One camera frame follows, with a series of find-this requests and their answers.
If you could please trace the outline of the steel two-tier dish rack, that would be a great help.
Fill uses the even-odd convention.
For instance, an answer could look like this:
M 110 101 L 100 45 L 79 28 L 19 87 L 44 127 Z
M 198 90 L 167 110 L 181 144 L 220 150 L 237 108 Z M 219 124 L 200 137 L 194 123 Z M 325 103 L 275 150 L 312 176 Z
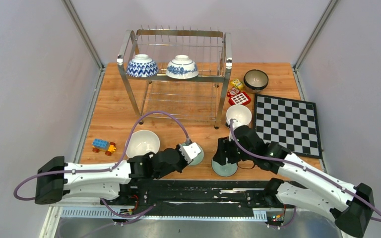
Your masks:
M 232 72 L 232 37 L 220 30 L 127 30 L 117 56 L 132 110 L 219 128 Z

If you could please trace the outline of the pink brown bowl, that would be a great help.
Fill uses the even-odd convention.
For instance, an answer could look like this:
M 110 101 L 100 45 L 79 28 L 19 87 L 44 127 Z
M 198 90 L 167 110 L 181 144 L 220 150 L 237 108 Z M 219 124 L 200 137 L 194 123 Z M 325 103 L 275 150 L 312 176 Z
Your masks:
M 261 93 L 266 87 L 260 87 L 260 88 L 250 88 L 250 87 L 245 87 L 245 91 L 247 93 L 252 93 L 252 94 L 259 94 Z

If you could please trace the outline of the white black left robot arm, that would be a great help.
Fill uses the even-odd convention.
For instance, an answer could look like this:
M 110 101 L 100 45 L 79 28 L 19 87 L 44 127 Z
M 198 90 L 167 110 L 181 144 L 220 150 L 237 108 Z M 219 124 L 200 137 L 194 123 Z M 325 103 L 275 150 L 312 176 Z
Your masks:
M 91 197 L 114 199 L 126 205 L 132 199 L 132 191 L 124 185 L 160 179 L 172 172 L 181 173 L 200 153 L 193 143 L 148 152 L 119 164 L 67 163 L 63 156 L 57 156 L 37 171 L 34 202 L 45 205 L 66 198 Z

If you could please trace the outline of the dark blue floral bowl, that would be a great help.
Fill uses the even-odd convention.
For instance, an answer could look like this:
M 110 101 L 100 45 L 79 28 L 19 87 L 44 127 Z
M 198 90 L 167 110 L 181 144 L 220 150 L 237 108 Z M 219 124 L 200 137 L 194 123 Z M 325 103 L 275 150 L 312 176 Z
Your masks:
M 267 87 L 269 83 L 268 75 L 258 69 L 252 69 L 246 72 L 244 76 L 244 85 L 250 88 Z

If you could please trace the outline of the cream bowl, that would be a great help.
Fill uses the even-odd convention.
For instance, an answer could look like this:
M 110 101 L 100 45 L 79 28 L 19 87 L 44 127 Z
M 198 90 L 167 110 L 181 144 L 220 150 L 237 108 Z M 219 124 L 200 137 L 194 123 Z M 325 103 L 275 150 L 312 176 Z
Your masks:
M 226 111 L 225 125 L 230 127 L 230 120 L 236 119 L 244 125 L 249 125 L 252 121 L 252 112 L 244 105 L 232 105 Z

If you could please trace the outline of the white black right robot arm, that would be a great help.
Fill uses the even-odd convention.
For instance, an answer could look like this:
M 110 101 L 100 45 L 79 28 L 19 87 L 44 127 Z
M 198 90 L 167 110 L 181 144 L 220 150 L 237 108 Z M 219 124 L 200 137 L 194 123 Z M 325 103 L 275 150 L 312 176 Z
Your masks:
M 264 201 L 270 207 L 291 205 L 326 217 L 344 233 L 362 238 L 372 218 L 373 190 L 353 185 L 309 165 L 277 142 L 264 142 L 255 130 L 237 121 L 229 136 L 217 140 L 213 161 L 221 166 L 252 161 L 264 171 L 287 177 L 299 185 L 272 178 L 250 202 Z

